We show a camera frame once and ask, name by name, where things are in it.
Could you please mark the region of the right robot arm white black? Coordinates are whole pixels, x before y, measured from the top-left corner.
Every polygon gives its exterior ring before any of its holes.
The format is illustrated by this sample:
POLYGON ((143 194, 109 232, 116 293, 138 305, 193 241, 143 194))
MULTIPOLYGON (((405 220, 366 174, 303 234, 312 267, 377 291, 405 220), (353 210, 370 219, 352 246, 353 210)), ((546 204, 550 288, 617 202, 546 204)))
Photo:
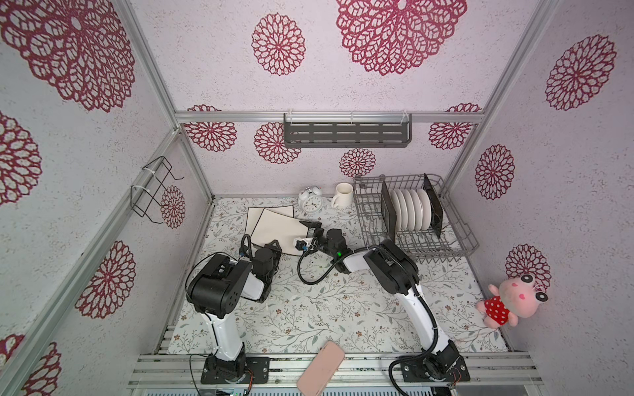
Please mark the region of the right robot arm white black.
POLYGON ((428 376, 440 380, 450 371, 459 358, 455 343, 447 336, 427 304, 419 283, 417 264, 392 240, 385 239, 378 245, 351 249, 341 229, 328 231, 317 228, 310 238, 293 240, 294 249, 301 252, 298 276, 306 285, 322 282, 307 280, 300 273, 305 257, 322 252, 332 258, 327 273, 333 270, 350 274, 369 270, 387 293, 397 297, 414 325, 422 352, 414 358, 416 366, 422 366, 428 376))

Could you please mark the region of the white square plate black rim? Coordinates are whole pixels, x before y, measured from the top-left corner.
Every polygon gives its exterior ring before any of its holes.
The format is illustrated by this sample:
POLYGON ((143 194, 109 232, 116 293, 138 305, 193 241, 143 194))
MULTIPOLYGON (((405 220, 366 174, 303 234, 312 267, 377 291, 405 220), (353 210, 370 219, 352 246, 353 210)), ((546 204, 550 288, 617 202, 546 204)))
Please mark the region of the white square plate black rim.
POLYGON ((257 222, 259 221, 261 215, 263 214, 265 210, 272 211, 273 213, 278 215, 285 215, 287 217, 292 217, 292 218, 294 217, 294 214, 295 214, 293 206, 249 207, 247 219, 246 219, 245 231, 244 231, 246 234, 248 235, 253 234, 255 227, 257 225, 257 222))

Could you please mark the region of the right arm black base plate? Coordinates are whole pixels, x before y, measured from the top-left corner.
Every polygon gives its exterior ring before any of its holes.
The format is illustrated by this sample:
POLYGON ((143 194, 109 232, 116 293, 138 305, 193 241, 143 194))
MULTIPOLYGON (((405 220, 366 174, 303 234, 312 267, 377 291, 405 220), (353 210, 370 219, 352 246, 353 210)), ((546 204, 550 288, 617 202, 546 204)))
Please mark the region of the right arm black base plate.
POLYGON ((449 340, 442 351, 426 358, 417 358, 401 363, 402 376, 406 383, 448 382, 457 384, 471 380, 467 363, 456 344, 449 340))

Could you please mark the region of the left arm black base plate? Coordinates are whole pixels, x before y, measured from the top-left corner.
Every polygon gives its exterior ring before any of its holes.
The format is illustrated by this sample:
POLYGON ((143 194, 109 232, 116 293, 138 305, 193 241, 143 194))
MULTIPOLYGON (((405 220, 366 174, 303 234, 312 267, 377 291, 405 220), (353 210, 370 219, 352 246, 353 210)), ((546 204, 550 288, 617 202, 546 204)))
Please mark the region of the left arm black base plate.
POLYGON ((223 361, 208 356, 201 374, 201 384, 267 384, 271 359, 239 356, 236 361, 223 361))

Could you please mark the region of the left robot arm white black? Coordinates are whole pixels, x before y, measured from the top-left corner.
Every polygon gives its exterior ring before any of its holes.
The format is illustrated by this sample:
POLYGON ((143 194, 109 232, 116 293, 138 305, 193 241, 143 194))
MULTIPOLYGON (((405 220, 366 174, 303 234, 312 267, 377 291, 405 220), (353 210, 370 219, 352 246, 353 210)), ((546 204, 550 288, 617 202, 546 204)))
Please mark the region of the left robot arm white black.
POLYGON ((206 320, 216 343, 216 350, 205 360, 201 383, 255 379, 234 310, 242 299, 257 303, 267 300, 281 256, 276 239, 255 252, 250 244, 244 244, 238 260, 225 252, 214 252, 201 260, 202 269, 196 275, 188 276, 187 301, 206 320))

